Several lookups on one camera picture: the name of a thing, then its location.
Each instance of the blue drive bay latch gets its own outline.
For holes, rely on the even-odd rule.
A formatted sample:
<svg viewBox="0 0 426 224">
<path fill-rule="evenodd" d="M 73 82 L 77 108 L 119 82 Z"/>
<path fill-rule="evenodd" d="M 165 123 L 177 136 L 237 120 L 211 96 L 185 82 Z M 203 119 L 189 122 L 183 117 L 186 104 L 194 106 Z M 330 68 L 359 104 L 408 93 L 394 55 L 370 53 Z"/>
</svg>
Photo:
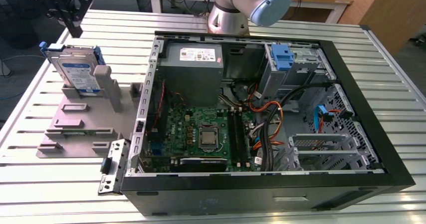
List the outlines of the blue drive bay latch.
<svg viewBox="0 0 426 224">
<path fill-rule="evenodd" d="M 294 54 L 284 44 L 273 44 L 271 55 L 276 63 L 278 71 L 287 71 L 291 68 L 294 62 Z"/>
</svg>

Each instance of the ram slot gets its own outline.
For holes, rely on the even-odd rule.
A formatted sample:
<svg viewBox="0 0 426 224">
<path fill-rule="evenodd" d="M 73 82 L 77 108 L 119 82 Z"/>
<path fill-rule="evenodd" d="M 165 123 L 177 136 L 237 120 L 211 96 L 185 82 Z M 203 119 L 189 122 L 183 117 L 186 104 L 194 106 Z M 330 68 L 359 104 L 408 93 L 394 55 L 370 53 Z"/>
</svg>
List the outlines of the ram slot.
<svg viewBox="0 0 426 224">
<path fill-rule="evenodd" d="M 227 111 L 227 136 L 229 136 L 229 146 L 230 146 L 230 160 L 233 165 L 235 165 L 239 162 L 234 119 L 235 119 L 235 112 L 233 110 L 229 110 Z"/>
<path fill-rule="evenodd" d="M 234 113 L 234 132 L 237 139 L 237 151 L 239 156 L 241 165 L 249 167 L 247 160 L 247 146 L 246 146 L 246 135 L 245 135 L 245 124 L 242 121 L 242 112 L 237 111 Z"/>
</svg>

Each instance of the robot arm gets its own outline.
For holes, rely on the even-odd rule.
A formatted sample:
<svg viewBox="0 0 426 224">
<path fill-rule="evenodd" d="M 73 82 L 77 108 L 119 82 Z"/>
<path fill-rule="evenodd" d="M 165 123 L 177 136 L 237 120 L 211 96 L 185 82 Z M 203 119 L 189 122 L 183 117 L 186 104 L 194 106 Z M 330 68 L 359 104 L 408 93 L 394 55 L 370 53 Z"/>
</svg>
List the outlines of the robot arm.
<svg viewBox="0 0 426 224">
<path fill-rule="evenodd" d="M 207 18 L 213 33 L 245 34 L 250 21 L 258 26 L 273 25 L 284 15 L 291 0 L 215 0 Z"/>
<path fill-rule="evenodd" d="M 49 18 L 56 18 L 71 35 L 79 37 L 82 30 L 79 23 L 89 9 L 93 0 L 77 0 L 79 7 L 75 7 L 75 0 L 25 0 L 33 4 Z"/>
</svg>

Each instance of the aluminum table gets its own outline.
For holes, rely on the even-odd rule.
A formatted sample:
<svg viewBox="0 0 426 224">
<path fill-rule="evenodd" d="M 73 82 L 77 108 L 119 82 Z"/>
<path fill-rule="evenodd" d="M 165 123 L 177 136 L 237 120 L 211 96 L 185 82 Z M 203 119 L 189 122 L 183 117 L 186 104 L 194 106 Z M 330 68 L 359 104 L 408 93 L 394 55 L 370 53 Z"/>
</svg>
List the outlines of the aluminum table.
<svg viewBox="0 0 426 224">
<path fill-rule="evenodd" d="M 89 10 L 81 24 L 81 38 L 65 31 L 58 42 L 98 45 L 121 86 L 143 81 L 154 30 L 206 31 L 203 18 L 165 13 Z M 143 217 L 123 196 L 97 196 L 99 158 L 36 157 L 62 98 L 60 75 L 44 62 L 0 131 L 0 223 L 426 223 L 426 99 L 374 35 L 356 25 L 288 21 L 249 30 L 334 42 L 416 185 L 338 212 Z"/>
</svg>

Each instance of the motherboard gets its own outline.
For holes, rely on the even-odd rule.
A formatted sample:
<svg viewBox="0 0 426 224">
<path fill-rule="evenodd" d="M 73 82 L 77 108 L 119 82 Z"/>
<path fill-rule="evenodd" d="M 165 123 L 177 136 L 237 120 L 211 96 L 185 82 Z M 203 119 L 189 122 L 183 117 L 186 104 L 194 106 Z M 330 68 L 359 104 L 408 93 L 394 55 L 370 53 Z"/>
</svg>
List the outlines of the motherboard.
<svg viewBox="0 0 426 224">
<path fill-rule="evenodd" d="M 153 172 L 173 172 L 174 164 L 206 160 L 226 165 L 229 172 L 251 171 L 251 122 L 253 113 L 235 109 L 169 109 L 163 141 L 150 142 Z"/>
</svg>

